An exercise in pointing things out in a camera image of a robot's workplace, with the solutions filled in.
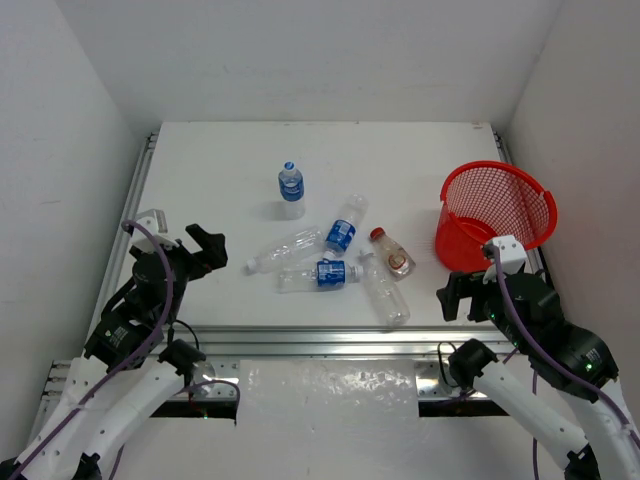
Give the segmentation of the small red cap bottle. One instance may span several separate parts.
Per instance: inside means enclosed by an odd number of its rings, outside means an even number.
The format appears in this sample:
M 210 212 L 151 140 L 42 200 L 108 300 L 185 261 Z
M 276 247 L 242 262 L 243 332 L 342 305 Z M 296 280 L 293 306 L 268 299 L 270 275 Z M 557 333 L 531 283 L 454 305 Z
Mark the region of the small red cap bottle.
M 383 228 L 374 228 L 369 238 L 380 261 L 396 280 L 404 279 L 414 271 L 416 264 L 412 257 Z

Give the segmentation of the clear bottle white cap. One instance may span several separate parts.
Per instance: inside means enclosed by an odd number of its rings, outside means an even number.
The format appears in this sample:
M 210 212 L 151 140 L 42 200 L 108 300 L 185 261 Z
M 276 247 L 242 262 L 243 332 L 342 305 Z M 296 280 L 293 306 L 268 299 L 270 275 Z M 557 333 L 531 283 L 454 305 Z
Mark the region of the clear bottle white cap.
M 249 258 L 244 266 L 247 275 L 270 274 L 299 263 L 323 250 L 324 234 L 318 226 L 304 228 L 266 246 Z

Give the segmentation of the blue label bottle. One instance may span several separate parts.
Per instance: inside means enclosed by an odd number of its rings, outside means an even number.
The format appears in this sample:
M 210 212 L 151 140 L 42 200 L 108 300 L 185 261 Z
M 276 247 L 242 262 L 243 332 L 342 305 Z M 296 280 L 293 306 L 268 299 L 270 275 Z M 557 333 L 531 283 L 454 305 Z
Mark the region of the blue label bottle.
M 279 273 L 279 293 L 304 293 L 341 290 L 359 283 L 364 275 L 361 266 L 341 260 L 321 260 L 315 265 L 286 269 Z
M 324 260 L 337 260 L 351 245 L 368 210 L 369 202 L 359 194 L 350 195 L 340 208 L 325 240 Z
M 303 175 L 294 162 L 284 164 L 278 174 L 278 184 L 285 217 L 288 220 L 300 219 L 305 214 L 305 186 Z

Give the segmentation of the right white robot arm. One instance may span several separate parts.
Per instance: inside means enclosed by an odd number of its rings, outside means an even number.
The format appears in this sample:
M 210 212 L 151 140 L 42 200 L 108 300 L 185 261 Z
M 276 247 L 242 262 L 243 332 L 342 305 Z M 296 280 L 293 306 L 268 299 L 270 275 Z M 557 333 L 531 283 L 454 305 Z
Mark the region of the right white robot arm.
M 469 299 L 470 320 L 494 324 L 547 393 L 536 394 L 475 338 L 448 358 L 455 387 L 504 410 L 567 479 L 638 478 L 639 435 L 613 355 L 597 335 L 565 319 L 559 295 L 541 277 L 516 273 L 485 282 L 480 272 L 456 272 L 437 298 L 447 321 Z

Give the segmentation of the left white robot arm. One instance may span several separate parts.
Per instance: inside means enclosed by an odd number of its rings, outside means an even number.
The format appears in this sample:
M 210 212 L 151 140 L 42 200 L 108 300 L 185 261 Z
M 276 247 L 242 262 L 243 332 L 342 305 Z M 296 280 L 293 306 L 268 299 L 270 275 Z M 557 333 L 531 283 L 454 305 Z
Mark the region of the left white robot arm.
M 206 384 L 206 355 L 182 340 L 164 340 L 189 282 L 228 262 L 225 237 L 197 224 L 187 234 L 199 249 L 132 220 L 140 233 L 129 280 L 109 299 L 80 356 L 71 362 L 53 413 L 29 446 L 1 464 L 4 479 L 101 479 L 131 435 L 161 405 Z

